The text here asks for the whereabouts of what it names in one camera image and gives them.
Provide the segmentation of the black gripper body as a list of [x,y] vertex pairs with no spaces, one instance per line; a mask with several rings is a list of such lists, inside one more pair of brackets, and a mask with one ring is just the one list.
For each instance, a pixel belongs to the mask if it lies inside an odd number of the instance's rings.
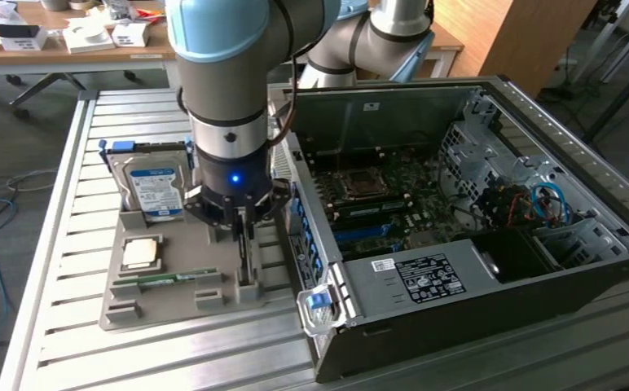
[[199,152],[197,169],[203,180],[201,197],[216,204],[220,223],[235,226],[237,210],[252,209],[251,221],[268,204],[273,189],[267,170],[265,152],[252,152],[235,159],[219,158]]

